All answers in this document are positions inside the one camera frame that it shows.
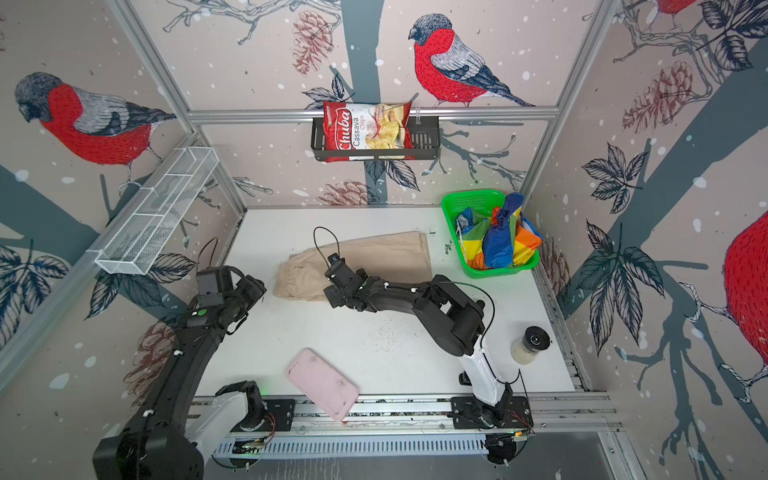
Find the beige shorts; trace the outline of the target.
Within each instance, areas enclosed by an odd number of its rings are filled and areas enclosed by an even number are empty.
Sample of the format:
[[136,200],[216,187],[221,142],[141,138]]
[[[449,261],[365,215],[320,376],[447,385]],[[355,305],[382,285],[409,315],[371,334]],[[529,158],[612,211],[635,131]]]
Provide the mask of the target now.
[[327,257],[338,252],[354,271],[399,283],[420,283],[433,278],[427,236],[417,231],[344,241],[292,254],[278,269],[273,294],[281,299],[324,301]]

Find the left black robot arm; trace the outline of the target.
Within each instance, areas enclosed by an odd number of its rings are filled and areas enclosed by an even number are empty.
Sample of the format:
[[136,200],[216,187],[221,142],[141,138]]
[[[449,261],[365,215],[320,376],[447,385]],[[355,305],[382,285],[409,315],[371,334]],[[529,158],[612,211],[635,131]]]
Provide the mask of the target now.
[[264,283],[231,266],[197,274],[198,294],[179,320],[171,354],[139,411],[99,443],[99,479],[201,479],[207,455],[186,437],[187,416],[213,354],[266,293]]

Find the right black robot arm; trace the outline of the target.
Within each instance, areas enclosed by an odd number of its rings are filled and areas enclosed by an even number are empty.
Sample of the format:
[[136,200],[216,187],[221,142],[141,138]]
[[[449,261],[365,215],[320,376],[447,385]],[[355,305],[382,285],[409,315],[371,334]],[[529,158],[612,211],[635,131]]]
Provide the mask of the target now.
[[443,275],[417,284],[389,282],[367,275],[364,269],[352,270],[337,253],[327,258],[327,265],[325,277],[330,285],[324,294],[333,308],[415,316],[443,351],[460,360],[482,423],[502,421],[513,391],[497,378],[486,356],[483,301],[470,298]]

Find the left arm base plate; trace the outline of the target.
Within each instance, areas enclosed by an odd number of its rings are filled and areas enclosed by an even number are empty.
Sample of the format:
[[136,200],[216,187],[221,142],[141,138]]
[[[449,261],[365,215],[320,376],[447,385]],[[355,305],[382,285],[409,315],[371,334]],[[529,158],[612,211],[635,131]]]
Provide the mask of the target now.
[[296,401],[288,398],[267,398],[256,407],[248,400],[245,417],[232,428],[231,433],[289,432],[295,407]]

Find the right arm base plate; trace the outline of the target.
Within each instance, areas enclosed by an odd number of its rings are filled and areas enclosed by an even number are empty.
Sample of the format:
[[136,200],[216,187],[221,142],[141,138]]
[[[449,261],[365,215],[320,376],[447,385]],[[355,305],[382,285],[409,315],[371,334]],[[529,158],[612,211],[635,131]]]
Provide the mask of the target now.
[[491,407],[474,396],[450,399],[449,417],[456,430],[530,430],[533,425],[529,401],[524,396],[512,396],[499,407]]

